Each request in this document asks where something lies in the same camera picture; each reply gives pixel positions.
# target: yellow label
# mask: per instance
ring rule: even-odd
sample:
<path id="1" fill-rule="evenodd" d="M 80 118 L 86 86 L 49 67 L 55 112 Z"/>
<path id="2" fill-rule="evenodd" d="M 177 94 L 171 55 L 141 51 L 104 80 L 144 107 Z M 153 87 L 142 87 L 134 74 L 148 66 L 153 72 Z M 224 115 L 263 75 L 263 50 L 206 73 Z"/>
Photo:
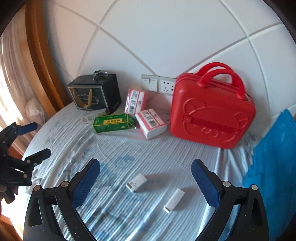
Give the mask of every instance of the yellow label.
<path id="1" fill-rule="evenodd" d="M 118 119 L 112 119 L 112 120 L 104 120 L 103 124 L 115 124 L 115 123 L 121 123 L 122 122 L 122 118 L 118 118 Z"/>

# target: blue plastic bag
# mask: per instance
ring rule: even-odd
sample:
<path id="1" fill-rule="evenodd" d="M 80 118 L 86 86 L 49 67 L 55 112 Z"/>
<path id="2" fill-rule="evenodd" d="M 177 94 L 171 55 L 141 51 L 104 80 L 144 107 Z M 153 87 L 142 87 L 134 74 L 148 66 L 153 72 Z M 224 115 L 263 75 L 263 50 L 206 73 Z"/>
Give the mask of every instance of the blue plastic bag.
<path id="1" fill-rule="evenodd" d="M 296 123 L 290 111 L 280 114 L 255 147 L 244 187 L 256 184 L 266 209 L 270 240 L 280 237 L 296 213 Z"/>

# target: metal bolt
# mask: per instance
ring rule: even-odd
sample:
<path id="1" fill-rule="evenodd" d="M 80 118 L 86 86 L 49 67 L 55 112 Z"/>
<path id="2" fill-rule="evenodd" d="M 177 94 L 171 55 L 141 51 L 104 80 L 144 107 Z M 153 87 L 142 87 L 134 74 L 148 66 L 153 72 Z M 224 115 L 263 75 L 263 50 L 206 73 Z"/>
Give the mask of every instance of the metal bolt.
<path id="1" fill-rule="evenodd" d="M 254 191 L 257 191 L 257 190 L 258 190 L 258 187 L 257 187 L 256 185 L 254 185 L 254 184 L 251 186 L 251 188 L 252 188 Z"/>
<path id="2" fill-rule="evenodd" d="M 37 185 L 37 186 L 34 187 L 34 190 L 35 191 L 38 191 L 38 190 L 40 190 L 40 188 L 41 188 L 41 186 L 40 185 Z"/>
<path id="3" fill-rule="evenodd" d="M 231 186 L 231 183 L 229 181 L 224 181 L 223 186 L 229 188 Z"/>
<path id="4" fill-rule="evenodd" d="M 67 187 L 68 185 L 69 185 L 69 182 L 67 182 L 67 181 L 62 182 L 62 184 L 61 184 L 61 186 L 63 188 Z"/>

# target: black gift box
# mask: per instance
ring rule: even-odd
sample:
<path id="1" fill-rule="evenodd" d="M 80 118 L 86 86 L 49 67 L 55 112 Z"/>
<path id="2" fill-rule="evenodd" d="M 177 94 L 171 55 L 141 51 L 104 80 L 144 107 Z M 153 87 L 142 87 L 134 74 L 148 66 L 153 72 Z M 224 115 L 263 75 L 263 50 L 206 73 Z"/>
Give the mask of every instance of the black gift box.
<path id="1" fill-rule="evenodd" d="M 78 109 L 106 109 L 107 114 L 112 114 L 121 104 L 116 74 L 96 71 L 77 77 L 67 86 Z"/>

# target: curtain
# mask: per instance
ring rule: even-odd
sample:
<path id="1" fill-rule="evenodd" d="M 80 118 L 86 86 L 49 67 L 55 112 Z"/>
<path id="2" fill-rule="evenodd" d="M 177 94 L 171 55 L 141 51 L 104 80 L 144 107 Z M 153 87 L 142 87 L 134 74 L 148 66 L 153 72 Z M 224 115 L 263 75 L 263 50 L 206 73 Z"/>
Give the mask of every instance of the curtain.
<path id="1" fill-rule="evenodd" d="M 18 14 L 12 19 L 0 37 L 1 129 L 13 122 L 22 126 L 31 123 L 31 118 L 26 113 L 26 105 L 30 100 L 38 102 L 22 62 L 18 44 L 17 18 Z M 37 131 L 34 131 L 19 136 L 13 143 L 13 147 L 23 155 L 36 133 Z"/>

